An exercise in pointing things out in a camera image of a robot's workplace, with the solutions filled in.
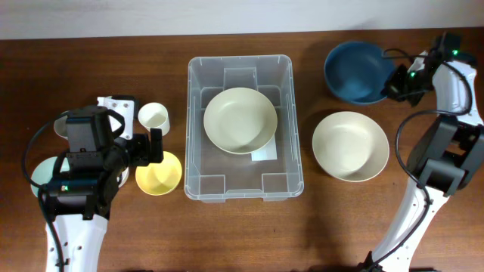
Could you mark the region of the mint green cup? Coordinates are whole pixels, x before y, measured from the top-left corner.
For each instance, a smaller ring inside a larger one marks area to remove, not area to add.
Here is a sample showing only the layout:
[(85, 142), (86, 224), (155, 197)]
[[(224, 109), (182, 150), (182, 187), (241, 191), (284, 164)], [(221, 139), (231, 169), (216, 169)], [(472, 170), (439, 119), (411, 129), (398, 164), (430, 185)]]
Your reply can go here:
[(62, 117), (56, 119), (54, 122), (54, 132), (61, 138), (67, 140), (67, 111), (63, 112)]

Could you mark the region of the cream bowl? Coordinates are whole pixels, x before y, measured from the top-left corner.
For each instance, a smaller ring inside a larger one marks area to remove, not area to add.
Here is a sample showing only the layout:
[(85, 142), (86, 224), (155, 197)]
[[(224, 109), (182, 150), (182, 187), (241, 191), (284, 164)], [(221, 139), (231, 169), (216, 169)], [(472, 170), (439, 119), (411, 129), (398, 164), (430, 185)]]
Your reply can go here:
[(322, 119), (312, 135), (314, 157), (331, 177), (352, 183), (378, 176), (389, 160), (389, 141), (371, 118), (341, 111)]

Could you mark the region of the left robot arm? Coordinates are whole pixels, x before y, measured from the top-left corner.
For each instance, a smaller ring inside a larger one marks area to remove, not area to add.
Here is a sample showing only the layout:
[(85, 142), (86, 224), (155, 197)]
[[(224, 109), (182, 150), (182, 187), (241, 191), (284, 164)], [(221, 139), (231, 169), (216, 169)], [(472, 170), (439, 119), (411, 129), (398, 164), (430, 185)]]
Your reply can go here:
[(69, 147), (57, 158), (50, 181), (38, 191), (46, 220), (48, 271), (95, 271), (119, 178), (129, 167), (163, 161), (163, 133), (122, 138), (124, 118), (106, 107), (68, 111)]

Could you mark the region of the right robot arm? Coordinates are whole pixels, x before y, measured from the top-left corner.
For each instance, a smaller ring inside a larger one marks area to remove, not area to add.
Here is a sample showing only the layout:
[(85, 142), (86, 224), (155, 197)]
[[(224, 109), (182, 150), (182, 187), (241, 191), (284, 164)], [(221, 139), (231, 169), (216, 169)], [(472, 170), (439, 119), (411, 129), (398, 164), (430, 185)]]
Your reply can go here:
[(386, 49), (384, 59), (405, 58), (382, 90), (388, 98), (416, 106), (424, 94), (436, 93), (433, 124), (398, 163), (408, 175), (399, 210), (382, 242), (360, 264), (362, 271), (408, 271), (411, 259), (436, 213), (464, 189), (483, 163), (483, 120), (476, 103), (477, 60), (460, 50), (461, 38), (445, 32), (430, 50), (410, 55)]

